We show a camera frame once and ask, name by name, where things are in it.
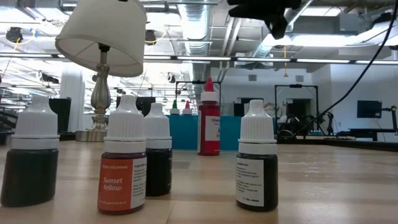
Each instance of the dark liquid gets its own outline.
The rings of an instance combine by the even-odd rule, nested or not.
[[[1,191],[5,207],[37,205],[55,195],[57,149],[11,149],[7,153]]]
[[[168,194],[172,188],[171,149],[147,149],[147,196]]]
[[[238,153],[236,156],[242,159],[253,159],[264,161],[264,206],[246,205],[236,201],[239,207],[255,211],[268,212],[278,206],[278,157],[277,155],[252,155]]]
[[[109,152],[104,152],[101,156],[102,159],[141,159],[141,158],[145,158],[146,155],[144,152],[142,153],[109,153]],[[144,207],[144,204],[136,207],[136,208],[132,208],[132,209],[127,209],[127,210],[122,210],[122,211],[108,211],[108,210],[102,210],[102,209],[98,209],[99,212],[101,212],[102,214],[106,214],[106,215],[126,215],[126,214],[130,214],[133,212],[138,212],[139,210],[141,210]]]

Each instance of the table lamp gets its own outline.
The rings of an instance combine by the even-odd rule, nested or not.
[[[91,96],[93,126],[77,131],[77,141],[101,142],[111,104],[107,77],[142,73],[146,11],[138,0],[80,0],[61,33],[57,50],[83,67],[98,71]]]

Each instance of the white label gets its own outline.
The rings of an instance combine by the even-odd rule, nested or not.
[[[220,117],[206,116],[206,136],[205,141],[220,140]]]
[[[264,206],[264,161],[236,158],[236,200]]]
[[[198,153],[200,152],[200,137],[201,137],[201,111],[198,111]]]
[[[147,158],[134,159],[132,164],[131,208],[136,208],[145,202]]]

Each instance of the metal lamp stand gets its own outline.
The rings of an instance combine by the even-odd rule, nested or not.
[[[93,118],[93,125],[90,129],[77,131],[76,141],[81,142],[103,142],[106,136],[106,109],[111,106],[111,94],[108,88],[109,66],[106,64],[107,53],[110,47],[104,44],[98,44],[101,51],[101,60],[97,65],[98,78],[95,83],[93,94],[91,95],[91,105],[95,109]]]

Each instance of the red bottle cap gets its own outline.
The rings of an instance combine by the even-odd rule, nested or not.
[[[190,108],[190,105],[189,105],[189,101],[187,101],[187,102],[185,103],[185,109],[191,109],[191,108]]]
[[[205,91],[214,91],[213,80],[211,79],[211,77],[207,78]]]

